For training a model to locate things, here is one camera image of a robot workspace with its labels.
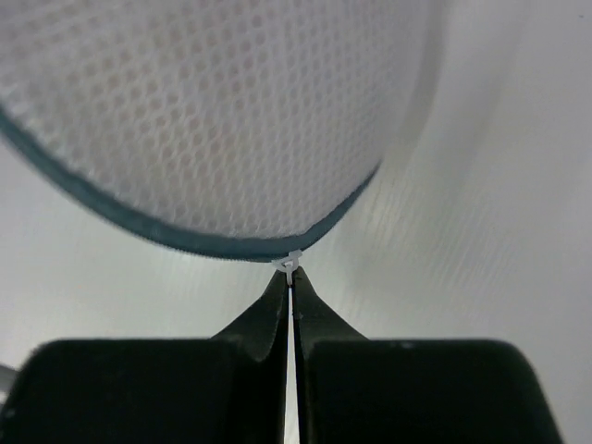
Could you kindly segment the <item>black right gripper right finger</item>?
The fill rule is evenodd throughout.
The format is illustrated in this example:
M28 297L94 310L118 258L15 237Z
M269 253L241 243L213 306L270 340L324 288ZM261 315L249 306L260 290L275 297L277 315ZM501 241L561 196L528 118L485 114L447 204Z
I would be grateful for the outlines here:
M537 375L493 339L369 339L292 278L303 443L559 443Z

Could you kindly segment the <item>white mesh laundry bag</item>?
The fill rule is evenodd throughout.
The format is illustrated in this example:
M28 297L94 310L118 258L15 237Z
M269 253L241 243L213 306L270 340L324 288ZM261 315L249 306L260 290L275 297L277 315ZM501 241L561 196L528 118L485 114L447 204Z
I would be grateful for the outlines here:
M5 1L1 135L115 225L267 262L379 169L437 1Z

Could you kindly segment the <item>white zipper pull tie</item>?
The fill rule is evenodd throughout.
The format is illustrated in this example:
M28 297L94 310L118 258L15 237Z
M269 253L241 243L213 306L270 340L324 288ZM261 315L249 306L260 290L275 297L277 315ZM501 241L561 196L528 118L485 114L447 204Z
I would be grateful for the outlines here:
M275 259L272 265L278 272L281 272L286 277L286 282L289 287L293 286L293 274L300 266L300 259L302 257L301 250L289 252L287 256Z

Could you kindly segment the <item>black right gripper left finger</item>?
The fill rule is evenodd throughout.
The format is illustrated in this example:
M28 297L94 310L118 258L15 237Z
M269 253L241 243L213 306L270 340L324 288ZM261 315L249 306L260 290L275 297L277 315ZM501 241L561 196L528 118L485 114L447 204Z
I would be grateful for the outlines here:
M18 371L1 411L5 443L280 443L288 286L209 339L63 339Z

